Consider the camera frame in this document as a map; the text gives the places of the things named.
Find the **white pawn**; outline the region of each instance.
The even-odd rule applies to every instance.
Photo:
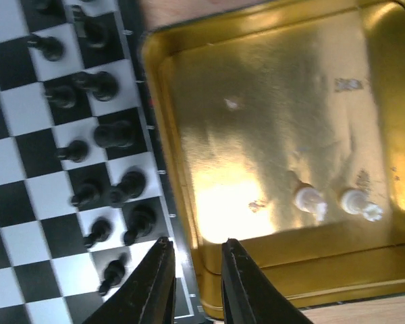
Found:
[[[301,211],[311,213],[317,221],[323,221],[327,213],[327,203],[319,191],[313,187],[304,187],[297,191],[294,204]]]
[[[383,209],[368,201],[365,192],[357,189],[345,191],[340,199],[340,205],[348,214],[361,214],[368,221],[379,221],[383,216]]]

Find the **black chess piece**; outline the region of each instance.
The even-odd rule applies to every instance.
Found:
[[[156,224],[155,212],[144,205],[134,208],[128,219],[128,230],[123,235],[123,243],[131,246],[137,238],[147,236]]]
[[[78,88],[91,91],[93,97],[99,101],[109,101],[119,92],[117,80],[105,71],[96,74],[78,72],[72,76],[72,80]]]
[[[88,145],[83,140],[73,140],[67,147],[57,149],[59,160],[70,160],[75,163],[83,162],[88,155]]]
[[[111,224],[106,219],[98,219],[92,225],[91,232],[84,238],[84,246],[92,248],[96,243],[105,242],[111,234]]]
[[[69,109],[76,105],[76,93],[70,86],[58,86],[45,90],[45,98],[58,108]]]
[[[93,203],[100,199],[100,186],[91,181],[85,181],[76,190],[76,193],[70,199],[70,204],[74,207],[82,207],[88,203]]]
[[[104,49],[110,39],[108,28],[93,17],[86,15],[80,5],[71,5],[70,7],[78,37],[85,38],[87,45],[92,49]]]
[[[109,205],[120,208],[128,199],[139,197],[146,187],[146,177],[139,171],[129,171],[121,182],[109,189]]]
[[[111,287],[120,284],[126,273],[122,259],[111,261],[103,272],[104,280],[99,287],[99,295],[105,296]]]
[[[62,16],[63,10],[57,0],[32,0],[33,8],[43,15]]]
[[[130,122],[117,121],[114,124],[99,125],[94,130],[94,141],[99,147],[126,148],[134,143],[135,132]]]
[[[40,37],[30,34],[27,45],[42,52],[42,55],[48,61],[58,61],[63,57],[65,52],[63,44],[55,37]]]

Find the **metal tray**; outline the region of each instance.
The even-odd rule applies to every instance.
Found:
[[[228,238],[298,306],[405,291],[405,1],[264,3],[157,30],[142,58],[208,315]],[[347,188],[383,219],[343,212]]]

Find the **chessboard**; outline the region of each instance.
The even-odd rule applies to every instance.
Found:
[[[143,33],[135,0],[0,0],[0,324],[82,323],[160,236],[175,243],[175,322],[204,321]],[[112,261],[124,273],[99,292]]]

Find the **white square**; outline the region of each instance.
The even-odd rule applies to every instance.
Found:
[[[18,136],[50,128],[51,112],[41,83],[33,83],[0,94],[11,135]]]
[[[88,253],[53,259],[52,264],[63,296],[95,292],[101,284]]]
[[[63,0],[66,5],[81,5],[88,16],[100,16],[112,11],[118,11],[115,0],[96,0],[92,2],[81,2],[81,0]]]
[[[141,242],[133,244],[129,247],[130,249],[130,263],[132,271],[141,263],[143,258],[146,256],[147,252],[151,249],[157,240]]]
[[[102,207],[91,209],[89,211],[81,211],[78,213],[78,221],[82,234],[87,236],[91,233],[92,224],[98,219],[103,218],[111,224],[111,235],[105,242],[96,243],[91,249],[91,252],[107,250],[109,248],[119,248],[123,246],[122,235],[126,231],[126,224],[123,218],[121,209],[112,209],[111,207]]]
[[[33,58],[34,69],[36,70],[38,80],[46,81],[56,79],[60,76],[79,72],[84,68],[76,34],[71,24],[63,24],[44,29],[40,32],[35,32],[35,34],[41,37],[55,37],[61,42],[64,48],[63,57],[54,62],[45,59],[42,52],[38,49],[30,48],[30,54]]]
[[[20,286],[12,268],[0,269],[0,308],[24,303]]]
[[[174,255],[175,255],[175,277],[176,278],[183,278],[183,267],[182,263],[188,263],[189,265],[189,256],[186,254],[186,252],[182,252],[177,244],[176,241],[173,238],[169,238],[170,241],[173,242],[174,246]]]
[[[1,237],[14,267],[50,259],[45,235],[38,221],[3,227]]]
[[[72,324],[68,307],[63,298],[41,300],[26,304],[32,324]]]
[[[98,125],[97,118],[90,117],[53,128],[57,147],[67,147],[73,140],[83,140],[89,146],[88,156],[83,162],[62,161],[65,170],[106,162],[107,153],[103,148],[97,146],[93,139],[93,131]]]
[[[73,196],[68,174],[64,171],[26,180],[27,191],[37,219],[76,212],[69,199]]]
[[[141,196],[138,198],[130,199],[128,201],[147,199],[161,195],[159,175],[157,174],[155,158],[151,152],[110,160],[107,162],[107,169],[112,185],[120,183],[122,177],[130,169],[142,171],[145,175],[146,188],[144,189],[144,192],[142,192]]]
[[[108,293],[105,296],[102,297],[103,302],[106,302],[108,299],[110,299],[112,297],[112,295],[114,295],[116,292],[118,292],[119,289],[120,289],[120,287],[111,288],[108,291]]]
[[[98,101],[91,93],[88,94],[93,115],[102,116],[139,106],[134,72],[131,69],[130,61],[123,59],[87,70],[88,73],[109,72],[119,84],[117,96],[110,101]]]
[[[24,14],[18,0],[0,0],[0,43],[27,35]]]
[[[20,153],[13,138],[0,140],[0,185],[25,178]]]

